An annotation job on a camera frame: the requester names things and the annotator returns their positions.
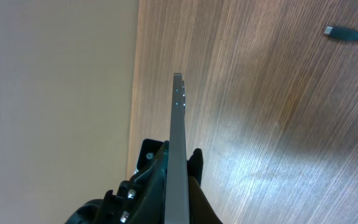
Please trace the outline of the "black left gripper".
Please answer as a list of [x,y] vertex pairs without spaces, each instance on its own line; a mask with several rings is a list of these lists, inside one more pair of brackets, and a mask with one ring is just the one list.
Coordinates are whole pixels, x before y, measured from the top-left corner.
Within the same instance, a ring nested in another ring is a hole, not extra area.
[[[108,190],[77,209],[66,221],[87,223],[163,223],[167,179],[168,141],[145,139],[137,161],[138,171],[120,183],[118,191]],[[201,189],[203,153],[193,151],[187,160],[190,223],[222,224]]]

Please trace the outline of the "blue screen smartphone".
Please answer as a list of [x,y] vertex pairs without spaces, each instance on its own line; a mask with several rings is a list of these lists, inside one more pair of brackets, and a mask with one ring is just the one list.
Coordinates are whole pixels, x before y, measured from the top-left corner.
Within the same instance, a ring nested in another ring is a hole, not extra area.
[[189,224],[188,173],[185,138],[185,84],[173,75],[172,107],[165,194],[165,223]]

